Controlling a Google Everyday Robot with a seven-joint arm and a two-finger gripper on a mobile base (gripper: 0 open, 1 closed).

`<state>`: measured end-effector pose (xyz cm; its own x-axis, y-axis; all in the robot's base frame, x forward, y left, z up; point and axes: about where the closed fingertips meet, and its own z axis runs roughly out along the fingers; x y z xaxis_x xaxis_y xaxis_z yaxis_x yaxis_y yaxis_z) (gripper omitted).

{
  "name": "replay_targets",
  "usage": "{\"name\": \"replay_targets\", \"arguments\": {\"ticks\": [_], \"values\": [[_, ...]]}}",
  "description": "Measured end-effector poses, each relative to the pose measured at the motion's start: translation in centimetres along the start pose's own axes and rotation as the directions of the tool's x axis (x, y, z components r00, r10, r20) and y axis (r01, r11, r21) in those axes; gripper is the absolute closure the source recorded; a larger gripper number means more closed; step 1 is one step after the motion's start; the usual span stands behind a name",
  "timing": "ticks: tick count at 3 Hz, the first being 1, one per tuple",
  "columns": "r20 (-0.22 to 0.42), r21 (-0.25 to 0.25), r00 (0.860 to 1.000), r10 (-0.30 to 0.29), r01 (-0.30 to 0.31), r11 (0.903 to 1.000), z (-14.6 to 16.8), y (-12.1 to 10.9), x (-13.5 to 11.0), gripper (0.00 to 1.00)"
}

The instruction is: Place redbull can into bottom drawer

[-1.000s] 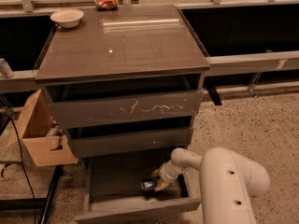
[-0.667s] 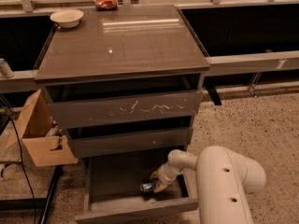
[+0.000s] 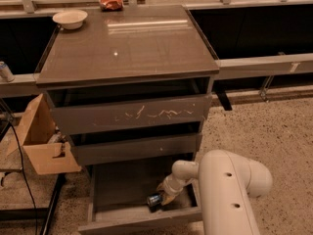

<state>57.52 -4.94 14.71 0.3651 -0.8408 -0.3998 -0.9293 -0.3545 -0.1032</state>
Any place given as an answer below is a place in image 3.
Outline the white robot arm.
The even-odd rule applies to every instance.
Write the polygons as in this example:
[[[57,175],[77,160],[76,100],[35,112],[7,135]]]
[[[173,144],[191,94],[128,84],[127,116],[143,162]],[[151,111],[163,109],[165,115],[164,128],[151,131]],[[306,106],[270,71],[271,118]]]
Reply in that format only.
[[[200,162],[177,161],[157,186],[167,205],[193,181],[199,184],[205,235],[260,235],[250,204],[273,185],[262,163],[225,150],[206,153]]]

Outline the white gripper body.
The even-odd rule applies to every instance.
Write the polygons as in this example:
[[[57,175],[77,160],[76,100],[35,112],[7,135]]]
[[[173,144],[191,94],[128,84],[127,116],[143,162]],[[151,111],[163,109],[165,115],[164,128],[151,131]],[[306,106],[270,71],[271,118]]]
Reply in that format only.
[[[168,196],[178,196],[192,182],[192,179],[179,179],[173,174],[170,174],[163,180],[162,188]]]

